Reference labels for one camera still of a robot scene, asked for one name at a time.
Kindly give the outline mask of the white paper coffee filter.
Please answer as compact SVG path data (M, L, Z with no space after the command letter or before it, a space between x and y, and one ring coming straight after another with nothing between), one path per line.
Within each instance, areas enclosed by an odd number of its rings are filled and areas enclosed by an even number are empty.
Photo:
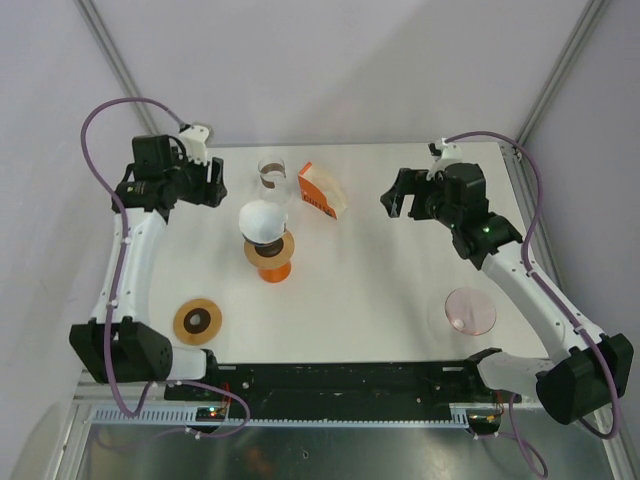
M283 206L265 200L254 200L239 211L241 234L251 239L279 240L286 229L288 215Z

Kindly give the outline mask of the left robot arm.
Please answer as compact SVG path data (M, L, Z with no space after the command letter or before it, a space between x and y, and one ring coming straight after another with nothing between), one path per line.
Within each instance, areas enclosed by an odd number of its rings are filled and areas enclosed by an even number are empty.
M114 236L107 273L90 319L71 328L72 348L100 384L186 380L197 398L214 397L221 376L209 353L177 347L151 326L154 261L177 202L217 207L227 194L223 161L208 153L209 132L138 136L134 160L114 192Z

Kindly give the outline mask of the clear glass carafe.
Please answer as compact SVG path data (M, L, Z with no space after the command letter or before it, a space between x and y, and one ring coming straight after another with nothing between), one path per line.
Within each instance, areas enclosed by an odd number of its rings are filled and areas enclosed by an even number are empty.
M280 157L264 157L258 164L260 198L284 206L291 198L286 166Z

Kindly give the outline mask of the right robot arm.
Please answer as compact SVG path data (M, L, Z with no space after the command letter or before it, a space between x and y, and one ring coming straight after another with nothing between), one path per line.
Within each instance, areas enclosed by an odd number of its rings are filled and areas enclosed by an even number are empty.
M631 342L622 334L605 334L580 315L544 272L523 259L527 250L521 234L489 208L480 166L400 169L380 198L389 217L399 217L408 195L414 198L409 217L446 227L457 254L501 288L547 353L535 359L486 349L472 356L476 367L461 376L463 393L473 401L484 401L496 390L533 398L563 425L605 406L618 413L634 355Z

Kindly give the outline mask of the blue glass dripper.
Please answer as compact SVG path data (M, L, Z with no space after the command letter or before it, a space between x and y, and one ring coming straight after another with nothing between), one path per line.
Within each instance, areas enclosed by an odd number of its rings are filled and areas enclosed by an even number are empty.
M243 234L243 238L244 238L244 240L246 242L250 243L251 245L258 246L258 247L264 247L266 245L270 245L270 244L275 242L275 240L263 240L263 239L256 240L256 239L251 239L251 238L249 238L248 236L246 236L244 234Z

